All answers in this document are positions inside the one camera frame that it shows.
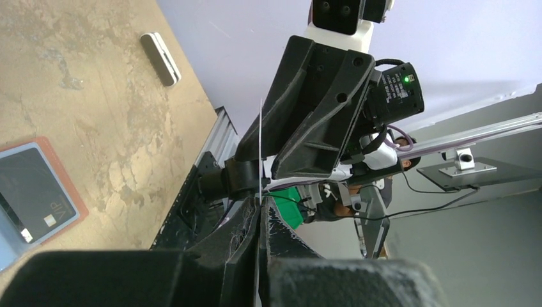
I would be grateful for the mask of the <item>dark credit card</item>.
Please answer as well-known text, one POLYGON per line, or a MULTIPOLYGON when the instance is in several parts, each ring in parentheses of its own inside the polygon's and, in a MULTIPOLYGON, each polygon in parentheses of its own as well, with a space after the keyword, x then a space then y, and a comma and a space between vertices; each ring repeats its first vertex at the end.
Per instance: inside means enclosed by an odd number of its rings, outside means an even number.
POLYGON ((48 239, 80 216, 43 152, 33 145, 1 152, 1 208, 27 244, 48 239))

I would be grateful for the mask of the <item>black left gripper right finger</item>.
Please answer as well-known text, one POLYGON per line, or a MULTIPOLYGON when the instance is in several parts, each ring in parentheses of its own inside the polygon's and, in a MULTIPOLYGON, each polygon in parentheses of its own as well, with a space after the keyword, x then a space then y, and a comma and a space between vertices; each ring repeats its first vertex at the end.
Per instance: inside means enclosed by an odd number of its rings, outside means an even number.
POLYGON ((263 306, 448 306, 429 267, 407 260, 326 259, 261 202, 259 296, 263 306))

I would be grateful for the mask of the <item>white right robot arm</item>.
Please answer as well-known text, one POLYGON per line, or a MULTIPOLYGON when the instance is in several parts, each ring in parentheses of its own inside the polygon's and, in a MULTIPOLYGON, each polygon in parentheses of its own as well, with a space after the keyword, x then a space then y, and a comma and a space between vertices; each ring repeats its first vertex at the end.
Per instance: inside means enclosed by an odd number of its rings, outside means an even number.
POLYGON ((391 1, 313 1, 292 36, 259 116, 222 181, 254 192, 324 180, 365 184, 403 171, 391 125, 424 111, 410 63, 368 52, 391 1))

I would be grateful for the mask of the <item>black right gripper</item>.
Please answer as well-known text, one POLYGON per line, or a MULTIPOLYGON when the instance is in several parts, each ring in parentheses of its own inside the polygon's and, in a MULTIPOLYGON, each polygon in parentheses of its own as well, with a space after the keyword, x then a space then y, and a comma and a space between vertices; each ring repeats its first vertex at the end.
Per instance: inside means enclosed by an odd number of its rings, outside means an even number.
MULTIPOLYGON (((317 50, 310 60, 314 46, 315 42, 308 38, 290 37, 261 117, 242 137, 236 161, 255 161, 277 154, 271 169, 274 179, 331 175, 359 115, 360 95, 368 87, 375 59, 357 51, 317 50), (284 144, 281 134, 299 93, 306 117, 284 144)), ((378 84, 369 90, 362 110, 374 127, 395 123, 425 109, 414 66, 399 59, 376 61, 377 67, 383 65, 390 68, 380 72, 378 84)))

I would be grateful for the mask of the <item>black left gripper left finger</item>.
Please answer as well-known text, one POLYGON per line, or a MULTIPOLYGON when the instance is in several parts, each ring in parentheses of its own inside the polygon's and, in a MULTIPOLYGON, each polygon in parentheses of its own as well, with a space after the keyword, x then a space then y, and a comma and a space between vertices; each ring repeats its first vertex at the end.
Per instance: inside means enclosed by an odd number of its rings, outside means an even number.
POLYGON ((49 251, 29 259, 2 306, 254 306, 259 201, 247 198, 195 246, 49 251))

